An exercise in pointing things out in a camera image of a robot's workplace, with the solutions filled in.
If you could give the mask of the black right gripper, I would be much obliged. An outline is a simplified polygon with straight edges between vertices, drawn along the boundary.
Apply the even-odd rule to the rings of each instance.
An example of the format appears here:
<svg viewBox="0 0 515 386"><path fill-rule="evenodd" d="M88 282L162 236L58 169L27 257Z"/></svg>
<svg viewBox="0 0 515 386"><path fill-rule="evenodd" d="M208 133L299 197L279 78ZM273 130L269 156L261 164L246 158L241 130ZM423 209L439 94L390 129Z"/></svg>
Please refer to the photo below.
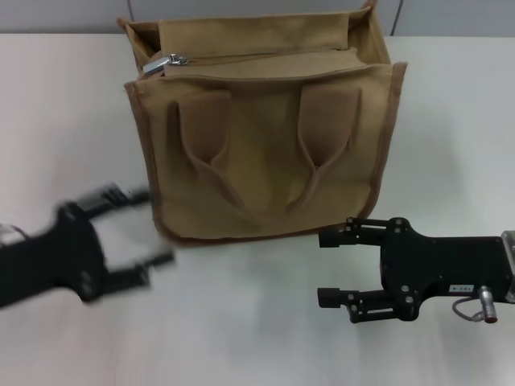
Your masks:
<svg viewBox="0 0 515 386"><path fill-rule="evenodd" d="M384 290L318 288L319 307L346 308L352 323L414 321L433 297L477 298L485 322L496 322L495 302L505 301L505 245L499 236L435 237L416 232L403 218L347 218L342 228L319 232L320 248L381 246Z"/></svg>

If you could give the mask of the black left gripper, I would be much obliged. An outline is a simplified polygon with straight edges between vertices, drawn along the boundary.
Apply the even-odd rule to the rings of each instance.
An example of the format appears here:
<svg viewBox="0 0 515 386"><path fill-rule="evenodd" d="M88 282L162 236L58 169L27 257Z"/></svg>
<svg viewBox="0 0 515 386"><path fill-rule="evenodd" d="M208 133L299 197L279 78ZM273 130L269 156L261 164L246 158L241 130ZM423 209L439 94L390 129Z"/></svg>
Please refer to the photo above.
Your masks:
<svg viewBox="0 0 515 386"><path fill-rule="evenodd" d="M123 191L111 185L58 208L53 225L43 233L1 247L1 307L49 290L71 290L92 302L103 290L131 290L150 285L150 271L175 260L163 251L133 265L108 270L90 220L150 202L147 188Z"/></svg>

